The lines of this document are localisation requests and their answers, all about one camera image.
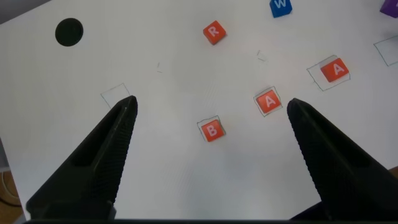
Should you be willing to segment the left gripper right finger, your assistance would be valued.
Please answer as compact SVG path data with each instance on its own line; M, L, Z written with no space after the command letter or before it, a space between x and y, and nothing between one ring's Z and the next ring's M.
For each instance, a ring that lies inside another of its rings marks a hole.
M397 220L397 178L310 104L287 114L321 201L294 220Z

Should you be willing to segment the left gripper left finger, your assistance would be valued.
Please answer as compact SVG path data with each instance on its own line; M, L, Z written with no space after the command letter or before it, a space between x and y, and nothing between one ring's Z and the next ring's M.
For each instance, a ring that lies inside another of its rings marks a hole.
M116 103L28 200L33 220L112 220L137 117L137 99Z

